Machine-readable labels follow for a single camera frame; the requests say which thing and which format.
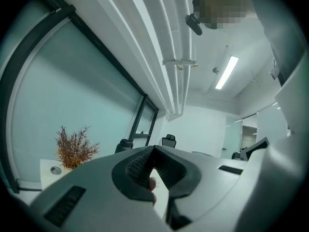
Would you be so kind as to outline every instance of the ceiling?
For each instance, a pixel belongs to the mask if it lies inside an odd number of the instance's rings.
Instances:
[[[192,13],[192,0],[188,2]],[[264,29],[252,17],[226,29],[201,27],[201,36],[192,32],[192,59],[198,67],[191,68],[188,97],[199,93],[206,99],[231,100],[245,89],[272,55]],[[230,56],[238,57],[239,61],[223,88],[216,90]],[[218,74],[212,72],[215,67],[219,69]]]

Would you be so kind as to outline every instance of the rectangular light fixture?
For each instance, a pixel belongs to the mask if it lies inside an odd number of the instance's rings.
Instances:
[[[230,61],[227,64],[226,69],[223,72],[223,75],[221,76],[216,89],[222,89],[223,85],[226,83],[227,79],[229,78],[230,74],[232,73],[233,69],[235,68],[236,64],[238,62],[238,58],[231,56]]]

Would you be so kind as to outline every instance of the black monitor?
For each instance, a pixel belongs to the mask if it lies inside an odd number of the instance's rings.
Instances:
[[[257,149],[267,148],[268,145],[269,145],[269,141],[267,137],[265,137],[259,142],[257,142],[256,144],[252,145],[251,147],[242,150],[240,153],[240,158],[243,158],[244,160],[249,160],[251,154],[254,151],[256,151]]]

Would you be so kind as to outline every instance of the ceiling pipe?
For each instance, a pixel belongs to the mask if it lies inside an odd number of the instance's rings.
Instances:
[[[185,23],[185,16],[189,15],[188,0],[174,0],[177,18],[179,23],[179,30],[181,36],[182,46],[182,65],[183,65],[183,93],[182,93],[182,109],[181,114],[184,112],[184,106],[187,99],[189,79],[190,79],[190,64],[195,64],[195,61],[191,61],[192,52],[192,34],[191,29]]]
[[[178,82],[175,60],[175,49],[170,30],[169,19],[162,0],[143,0],[154,26],[156,36],[163,56],[163,64],[166,66],[169,83],[174,99],[175,113],[179,113]]]

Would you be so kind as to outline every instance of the chair backrest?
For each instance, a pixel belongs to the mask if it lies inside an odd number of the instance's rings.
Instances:
[[[175,136],[167,134],[166,137],[162,138],[162,145],[175,148],[176,146]]]

